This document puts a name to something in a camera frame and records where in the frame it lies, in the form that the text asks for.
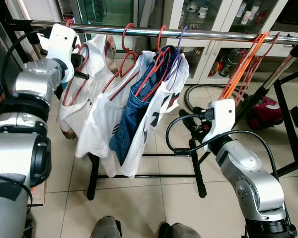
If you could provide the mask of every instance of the tiled floor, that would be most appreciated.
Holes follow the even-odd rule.
[[[251,93],[259,86],[260,73],[255,76]],[[165,143],[165,129],[177,117],[179,109],[185,109],[183,94],[179,107],[164,116],[155,137],[148,142],[146,152],[170,152]],[[190,95],[194,106],[206,107],[220,94],[217,88],[199,88]],[[298,83],[285,85],[286,99],[290,108],[298,104]],[[276,98],[274,90],[269,96]],[[93,201],[86,198],[91,163],[74,158],[75,141],[66,140],[56,123],[57,101],[50,113],[49,137],[52,140],[53,167],[48,178],[46,203],[34,207],[35,238],[88,238],[98,219],[113,215],[122,223],[123,237],[157,237],[159,224],[180,222],[196,229],[205,238],[237,238],[244,231],[244,219],[231,185],[221,174],[214,156],[201,165],[208,195],[198,196],[194,179],[191,178],[135,178],[101,179],[98,181]],[[238,128],[249,129],[245,121]],[[269,144],[280,168],[293,160],[284,125],[258,132]],[[187,147],[190,133],[179,123],[171,131],[171,143]],[[264,148],[255,139],[237,135],[249,149],[262,158],[264,167],[270,170]],[[139,174],[193,173],[190,159],[179,157],[143,158]],[[298,229],[298,170],[281,178],[285,200],[292,222]]]

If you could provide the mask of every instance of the white t-shirt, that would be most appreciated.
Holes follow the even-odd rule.
[[[143,76],[154,55],[153,52],[143,51],[142,55],[137,59],[136,65],[116,88],[109,92],[100,93],[97,96],[78,137],[76,156],[81,158],[88,152],[99,156],[109,177],[115,176],[117,169],[116,158],[114,151],[111,151],[109,148],[109,141],[115,132],[118,131],[131,86]],[[128,82],[137,72],[139,72],[138,75]],[[122,90],[110,101],[110,98],[121,88]]]
[[[80,136],[85,119],[87,118],[95,99],[113,76],[112,72],[108,69],[105,60],[104,49],[106,35],[97,34],[93,39],[87,41],[86,44],[89,50],[89,59],[82,72],[89,74],[89,80],[86,81],[74,104],[71,106],[70,103],[85,80],[74,77],[71,85],[70,83],[67,84],[67,87],[61,95],[57,116],[57,121],[60,122],[61,130],[68,131],[72,128],[78,137]],[[117,84],[117,82],[112,82],[109,89],[117,86]],[[70,89],[64,106],[63,101],[68,87],[70,87]]]
[[[185,80],[189,76],[189,64],[184,54],[181,56],[182,60],[178,72],[176,72],[177,67],[175,65],[171,71],[171,77],[166,82],[161,83],[150,101],[121,167],[121,172],[125,176],[135,176],[148,138],[154,134],[162,116],[178,106],[177,99],[184,87]]]

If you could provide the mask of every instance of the blue jeans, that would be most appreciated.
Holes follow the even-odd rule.
[[[177,56],[177,51],[173,46],[170,46],[170,52],[171,55],[168,67],[167,59],[169,57],[169,53],[165,55],[164,58],[166,60],[164,60],[159,70],[150,76],[150,78],[140,91],[138,97],[136,97],[135,94],[138,91],[141,84],[143,83],[143,81],[145,80],[145,78],[147,77],[147,75],[149,74],[149,72],[151,71],[151,69],[153,68],[157,56],[155,56],[154,61],[151,62],[141,79],[137,83],[135,83],[130,89],[126,110],[120,122],[119,129],[117,133],[110,139],[109,142],[110,149],[116,151],[116,155],[118,157],[120,165],[123,165],[125,161],[127,153],[129,151],[129,147],[134,139],[138,126],[141,120],[143,119],[144,115],[146,114],[150,100],[152,99],[154,94],[152,94],[145,102],[143,102],[142,100],[159,83],[165,71],[167,70],[168,74],[168,72],[171,70],[172,63]]]

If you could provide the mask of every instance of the metal rail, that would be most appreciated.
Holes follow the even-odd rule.
[[[8,26],[13,30],[26,30],[26,29],[45,29],[52,27],[55,23],[65,25],[64,22],[52,22],[52,21],[24,21],[24,20],[10,20],[7,22]],[[94,25],[83,25],[83,24],[72,24],[70,26],[77,33],[99,33],[99,34],[112,34],[122,35],[124,27],[116,26],[94,26]],[[148,28],[130,28],[127,30],[127,36],[145,36],[145,37],[157,37],[159,35],[159,29],[148,29]],[[163,38],[179,38],[182,30],[164,30],[161,34]],[[219,31],[192,31],[187,30],[183,34],[184,39],[195,39],[195,40],[214,40],[214,41],[240,41],[240,42],[251,42],[258,35],[257,34],[246,34],[246,33],[235,33],[235,32],[219,32]],[[272,43],[276,36],[268,35],[265,38],[265,43]],[[298,45],[298,37],[292,36],[280,36],[276,42],[277,44],[284,45]]]

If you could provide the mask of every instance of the purple hanger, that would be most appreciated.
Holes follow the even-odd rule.
[[[170,70],[170,72],[167,74],[167,76],[164,78],[163,81],[167,81],[167,80],[172,76],[171,72],[172,72],[172,69],[173,69],[173,67],[174,67],[174,65],[175,65],[176,62],[178,62],[178,65],[177,65],[177,68],[176,68],[176,72],[178,73],[178,69],[179,69],[179,66],[180,66],[180,63],[181,63],[181,60],[182,60],[182,57],[181,57],[181,55],[180,55],[180,42],[181,42],[181,40],[182,40],[183,33],[184,33],[187,29],[188,29],[188,27],[186,26],[186,27],[183,28],[183,30],[182,30],[182,32],[181,32],[181,35],[180,35],[180,38],[179,38],[179,41],[178,41],[178,46],[177,46],[177,57],[174,59],[173,64],[172,64],[172,66],[171,66],[171,70]]]

